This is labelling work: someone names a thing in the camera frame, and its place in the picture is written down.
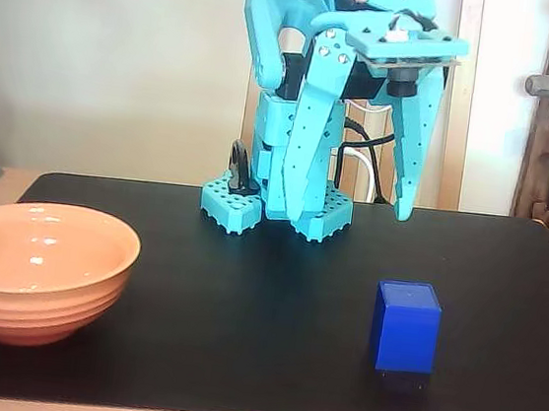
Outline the cyan gripper finger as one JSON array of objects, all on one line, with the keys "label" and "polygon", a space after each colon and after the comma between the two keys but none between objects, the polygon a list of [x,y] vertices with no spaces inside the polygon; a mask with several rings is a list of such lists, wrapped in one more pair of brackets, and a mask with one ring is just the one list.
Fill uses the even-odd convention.
[{"label": "cyan gripper finger", "polygon": [[444,75],[443,68],[432,69],[420,77],[414,97],[392,102],[396,173],[393,209],[398,221],[406,221],[412,214],[445,89]]}]

